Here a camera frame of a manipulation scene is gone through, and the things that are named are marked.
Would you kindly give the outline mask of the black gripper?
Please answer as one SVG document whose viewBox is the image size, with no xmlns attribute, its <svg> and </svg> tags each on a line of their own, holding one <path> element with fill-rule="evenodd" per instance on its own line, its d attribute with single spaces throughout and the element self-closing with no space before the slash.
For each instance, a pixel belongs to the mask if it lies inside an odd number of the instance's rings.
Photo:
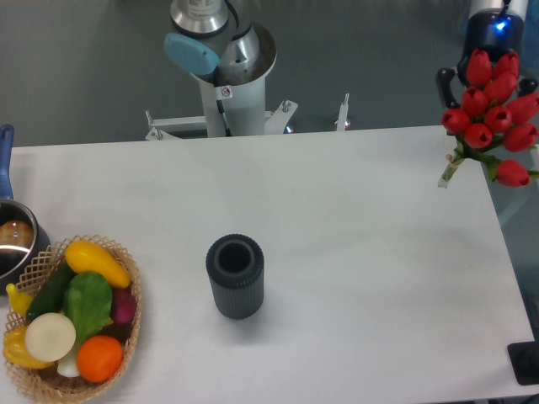
<svg viewBox="0 0 539 404">
<path fill-rule="evenodd" d="M 466 71 L 471 54 L 479 49 L 488 53 L 489 59 L 496 62 L 502 55 L 519 51 L 524 31 L 524 20 L 514 13 L 499 16 L 497 10 L 481 10 L 473 13 L 467 21 L 464 46 L 462 50 L 462 69 L 458 66 L 442 67 L 435 75 L 435 82 L 441 103 L 448 109 L 461 107 L 462 96 L 467 89 Z M 522 77 L 517 85 L 517 96 L 534 93 L 538 81 Z"/>
</svg>

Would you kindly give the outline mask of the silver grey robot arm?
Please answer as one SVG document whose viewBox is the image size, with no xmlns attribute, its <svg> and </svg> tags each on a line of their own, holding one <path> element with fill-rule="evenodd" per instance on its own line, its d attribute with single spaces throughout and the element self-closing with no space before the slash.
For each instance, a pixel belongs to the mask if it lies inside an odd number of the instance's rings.
<svg viewBox="0 0 539 404">
<path fill-rule="evenodd" d="M 343 1 L 331 14 L 302 13 L 297 1 L 283 1 L 297 27 L 268 29 L 251 14 L 250 1 L 175 1 L 170 7 L 173 31 L 164 40 L 169 59 L 215 87 L 241 86 L 264 79 L 278 56 L 286 60 L 289 82 L 310 82 L 311 73 L 327 88 L 332 80 L 366 80 L 363 91 L 390 88 L 414 73 L 430 70 L 425 44 L 452 26 L 450 14 L 432 1 L 412 1 L 411 20 L 394 15 L 390 1 Z M 538 4 L 535 1 L 463 1 L 462 51 L 453 67 L 436 71 L 441 101 L 456 104 L 453 80 L 468 86 L 472 53 L 485 51 L 491 61 L 514 51 L 528 72 L 538 68 Z"/>
</svg>

